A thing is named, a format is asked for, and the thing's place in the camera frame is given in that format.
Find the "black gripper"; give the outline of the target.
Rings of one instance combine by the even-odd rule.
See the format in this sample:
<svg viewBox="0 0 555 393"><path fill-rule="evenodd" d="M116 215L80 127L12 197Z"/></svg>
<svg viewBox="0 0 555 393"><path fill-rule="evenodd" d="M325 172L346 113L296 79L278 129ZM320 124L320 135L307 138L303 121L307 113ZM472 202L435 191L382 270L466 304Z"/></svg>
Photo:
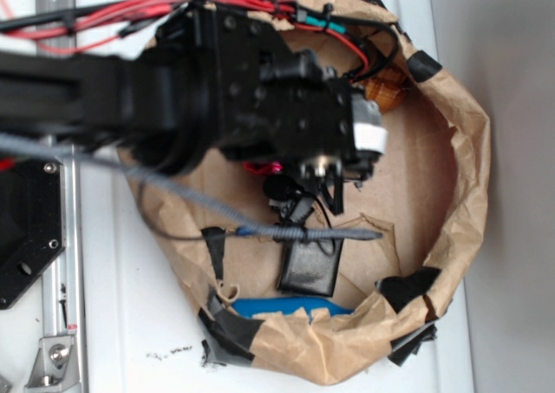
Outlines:
<svg viewBox="0 0 555 393"><path fill-rule="evenodd" d="M383 154L379 108L324 67L292 51L265 22L224 10L186 14L193 73L193 163L218 149L228 160L279 162L343 212L343 184L364 181Z"/></svg>

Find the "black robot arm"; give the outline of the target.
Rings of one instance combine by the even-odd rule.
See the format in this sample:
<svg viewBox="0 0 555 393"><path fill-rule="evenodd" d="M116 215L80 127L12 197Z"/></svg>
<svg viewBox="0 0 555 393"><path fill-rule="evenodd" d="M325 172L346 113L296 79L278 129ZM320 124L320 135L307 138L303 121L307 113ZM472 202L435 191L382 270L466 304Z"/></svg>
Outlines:
<svg viewBox="0 0 555 393"><path fill-rule="evenodd" d="M317 184L364 181L385 152L378 107L269 24L195 8L135 60L1 56L1 129L117 143L143 166L192 172L211 149Z"/></svg>

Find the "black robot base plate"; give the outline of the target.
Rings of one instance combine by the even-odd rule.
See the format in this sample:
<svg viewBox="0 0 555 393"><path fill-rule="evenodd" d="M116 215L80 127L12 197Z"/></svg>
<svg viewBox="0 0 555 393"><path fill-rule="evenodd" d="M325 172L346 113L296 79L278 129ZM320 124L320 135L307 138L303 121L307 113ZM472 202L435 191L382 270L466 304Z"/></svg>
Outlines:
<svg viewBox="0 0 555 393"><path fill-rule="evenodd" d="M8 310L64 248L61 165L27 160L1 173L1 309Z"/></svg>

